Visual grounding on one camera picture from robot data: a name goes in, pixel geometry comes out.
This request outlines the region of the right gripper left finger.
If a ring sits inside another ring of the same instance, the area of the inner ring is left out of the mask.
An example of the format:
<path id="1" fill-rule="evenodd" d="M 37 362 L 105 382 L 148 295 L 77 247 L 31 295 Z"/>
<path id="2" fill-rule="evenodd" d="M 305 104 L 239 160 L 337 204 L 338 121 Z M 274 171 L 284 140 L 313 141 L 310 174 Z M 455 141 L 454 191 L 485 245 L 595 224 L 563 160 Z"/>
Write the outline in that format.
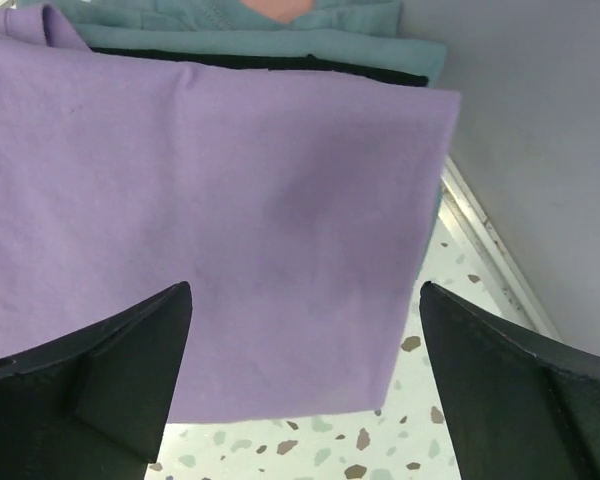
<path id="1" fill-rule="evenodd" d="M 156 462 L 192 317 L 186 282 L 0 358 L 0 479 L 141 479 Z"/>

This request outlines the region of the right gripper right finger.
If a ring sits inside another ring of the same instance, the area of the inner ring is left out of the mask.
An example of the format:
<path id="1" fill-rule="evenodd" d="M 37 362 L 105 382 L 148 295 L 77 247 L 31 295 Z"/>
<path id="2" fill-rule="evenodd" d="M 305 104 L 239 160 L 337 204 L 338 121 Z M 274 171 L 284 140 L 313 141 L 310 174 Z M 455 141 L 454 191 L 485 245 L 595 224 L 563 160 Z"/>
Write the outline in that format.
<path id="1" fill-rule="evenodd" d="M 600 357 L 432 282 L 420 318 L 464 479 L 600 479 Z"/>

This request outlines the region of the purple t shirt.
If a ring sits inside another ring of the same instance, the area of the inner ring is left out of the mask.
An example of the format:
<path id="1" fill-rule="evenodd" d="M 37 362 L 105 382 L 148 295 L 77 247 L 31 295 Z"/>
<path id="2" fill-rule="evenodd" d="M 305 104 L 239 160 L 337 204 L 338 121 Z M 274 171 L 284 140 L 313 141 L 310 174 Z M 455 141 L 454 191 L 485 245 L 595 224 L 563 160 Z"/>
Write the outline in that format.
<path id="1" fill-rule="evenodd" d="M 379 409 L 456 92 L 93 52 L 0 10 L 0 356 L 181 281 L 170 419 Z"/>

